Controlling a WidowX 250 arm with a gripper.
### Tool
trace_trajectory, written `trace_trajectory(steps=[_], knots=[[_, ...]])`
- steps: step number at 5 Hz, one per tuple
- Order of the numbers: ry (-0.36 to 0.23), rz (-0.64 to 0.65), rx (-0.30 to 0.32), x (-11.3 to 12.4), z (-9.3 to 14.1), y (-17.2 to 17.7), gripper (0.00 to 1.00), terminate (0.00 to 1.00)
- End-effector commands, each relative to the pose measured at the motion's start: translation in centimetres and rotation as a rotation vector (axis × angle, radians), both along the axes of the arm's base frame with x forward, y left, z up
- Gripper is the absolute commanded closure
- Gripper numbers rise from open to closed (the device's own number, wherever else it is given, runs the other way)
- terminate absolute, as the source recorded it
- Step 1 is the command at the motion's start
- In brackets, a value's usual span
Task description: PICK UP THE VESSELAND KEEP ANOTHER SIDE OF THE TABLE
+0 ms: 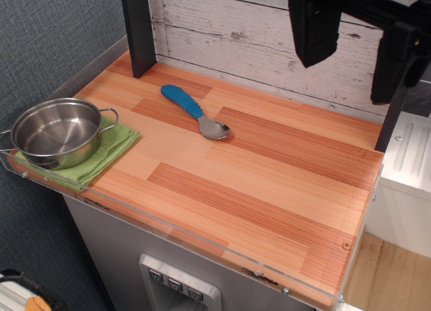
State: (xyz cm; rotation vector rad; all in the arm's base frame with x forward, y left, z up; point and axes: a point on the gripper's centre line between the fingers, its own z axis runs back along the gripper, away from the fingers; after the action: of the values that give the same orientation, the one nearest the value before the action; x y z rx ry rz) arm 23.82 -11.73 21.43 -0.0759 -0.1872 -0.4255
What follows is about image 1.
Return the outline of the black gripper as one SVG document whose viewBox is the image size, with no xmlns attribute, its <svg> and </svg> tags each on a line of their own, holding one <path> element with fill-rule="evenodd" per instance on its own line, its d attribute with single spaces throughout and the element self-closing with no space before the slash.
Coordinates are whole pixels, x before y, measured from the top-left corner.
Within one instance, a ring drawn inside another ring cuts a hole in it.
<svg viewBox="0 0 431 311">
<path fill-rule="evenodd" d="M 430 0 L 288 0 L 294 46 L 305 67 L 337 50 L 341 12 L 386 29 L 372 84 L 373 104 L 390 104 L 415 86 L 430 64 Z"/>
</svg>

